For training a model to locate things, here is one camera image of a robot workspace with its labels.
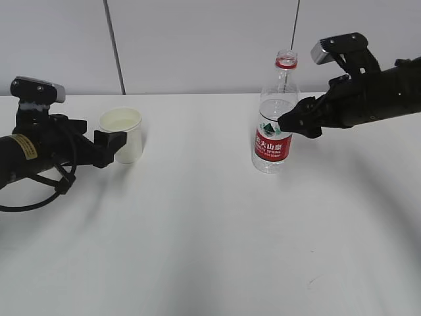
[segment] paper cup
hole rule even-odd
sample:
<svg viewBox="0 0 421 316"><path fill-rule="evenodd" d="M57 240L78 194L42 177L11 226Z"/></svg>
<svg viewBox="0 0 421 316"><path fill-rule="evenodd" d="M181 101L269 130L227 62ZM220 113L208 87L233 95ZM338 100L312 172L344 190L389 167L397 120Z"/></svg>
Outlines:
<svg viewBox="0 0 421 316"><path fill-rule="evenodd" d="M101 115L99 127L104 132L126 132L127 142L116 152L119 163L134 163L142 154L140 122L142 116L135 109L118 107Z"/></svg>

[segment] plastic water bottle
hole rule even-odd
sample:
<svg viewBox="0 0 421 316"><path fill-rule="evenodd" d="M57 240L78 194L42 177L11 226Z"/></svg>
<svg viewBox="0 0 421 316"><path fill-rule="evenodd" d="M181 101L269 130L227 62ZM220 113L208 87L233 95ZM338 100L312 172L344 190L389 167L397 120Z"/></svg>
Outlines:
<svg viewBox="0 0 421 316"><path fill-rule="evenodd" d="M282 131L278 117L292 110L298 102L299 89L292 78L297 61L293 51L280 51L274 71L260 95L253 164L265 173L280 172L289 153L292 135Z"/></svg>

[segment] white wall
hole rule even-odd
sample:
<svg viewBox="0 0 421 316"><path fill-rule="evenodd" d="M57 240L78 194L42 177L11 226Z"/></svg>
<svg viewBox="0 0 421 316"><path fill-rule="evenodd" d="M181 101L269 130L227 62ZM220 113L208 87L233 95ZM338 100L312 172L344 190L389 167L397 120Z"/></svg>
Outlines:
<svg viewBox="0 0 421 316"><path fill-rule="evenodd" d="M101 0L3 1L0 29L0 94L18 75L68 94L121 93Z"/></svg>
<svg viewBox="0 0 421 316"><path fill-rule="evenodd" d="M108 0L128 93L258 92L289 47L297 0ZM383 69L421 55L419 0L301 0L294 50L305 92L343 72L317 66L320 38L360 32ZM68 94L121 93L103 2L6 1L0 11L0 94L16 75Z"/></svg>
<svg viewBox="0 0 421 316"><path fill-rule="evenodd" d="M255 92L297 0L109 0L127 93Z"/></svg>

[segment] cup rim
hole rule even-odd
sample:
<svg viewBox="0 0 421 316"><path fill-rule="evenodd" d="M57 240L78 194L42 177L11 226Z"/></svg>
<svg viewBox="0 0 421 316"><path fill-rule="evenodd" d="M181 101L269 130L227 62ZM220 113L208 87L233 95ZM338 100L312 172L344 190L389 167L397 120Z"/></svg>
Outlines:
<svg viewBox="0 0 421 316"><path fill-rule="evenodd" d="M110 130L108 128L105 128L101 124L101 119L105 115L109 114L112 111L123 110L123 109L135 111L139 115L139 120L135 124L133 124L131 127L125 128L123 130ZM140 112L137 109L134 109L133 107L113 107L112 109L109 109L109 110L107 110L107 111L105 111L101 114L101 116L99 117L99 127L100 127L100 129L104 130L105 132L110 132L110 133L112 133L112 132L130 132L131 130L134 130L135 128L137 128L140 125L141 121L142 121L142 114L140 114Z"/></svg>

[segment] white table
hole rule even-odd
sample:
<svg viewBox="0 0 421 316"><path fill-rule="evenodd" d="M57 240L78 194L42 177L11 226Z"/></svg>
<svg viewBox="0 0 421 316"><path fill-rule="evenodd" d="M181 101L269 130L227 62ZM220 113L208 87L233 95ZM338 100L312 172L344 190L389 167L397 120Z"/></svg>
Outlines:
<svg viewBox="0 0 421 316"><path fill-rule="evenodd" d="M69 193L0 213L0 315L254 316L421 313L420 115L317 140L283 173L251 163L259 97L73 96L52 113L129 106L145 150L80 167ZM1 135L16 99L1 97ZM5 205L50 188L21 181Z"/></svg>

